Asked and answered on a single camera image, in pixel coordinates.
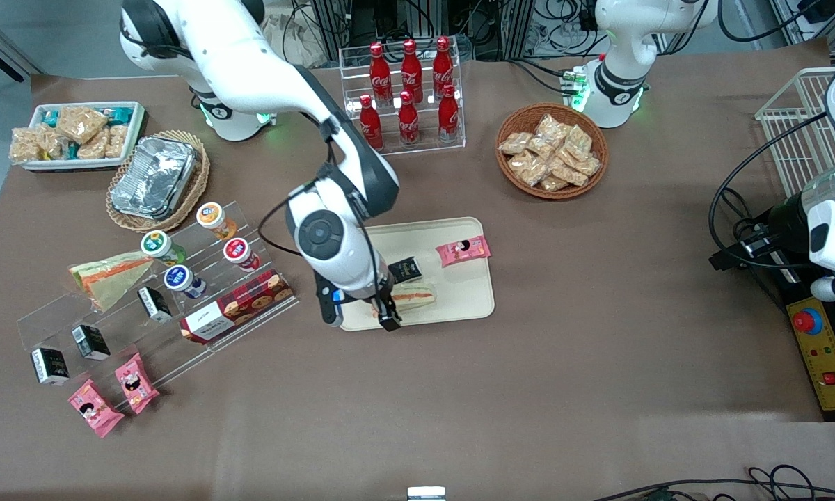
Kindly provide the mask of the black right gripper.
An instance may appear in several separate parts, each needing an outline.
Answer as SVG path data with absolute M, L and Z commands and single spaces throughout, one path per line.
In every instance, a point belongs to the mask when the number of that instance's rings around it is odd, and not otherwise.
M 394 332 L 401 328 L 401 317 L 392 298 L 395 285 L 395 277 L 382 275 L 377 278 L 376 287 L 370 286 L 357 293 L 348 292 L 348 299 L 370 304 L 373 318 L 380 320 L 380 326 L 386 332 Z

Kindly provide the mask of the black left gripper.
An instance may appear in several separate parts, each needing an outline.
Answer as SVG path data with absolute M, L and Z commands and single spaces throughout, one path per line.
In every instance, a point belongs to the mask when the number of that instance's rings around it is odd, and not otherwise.
M 790 262 L 809 262 L 808 216 L 802 196 L 791 196 L 762 212 L 754 219 L 764 228 L 750 228 L 746 237 L 738 237 L 739 246 L 718 250 L 709 257 L 716 271 L 748 270 L 750 262 L 772 262 L 775 251 L 786 253 Z

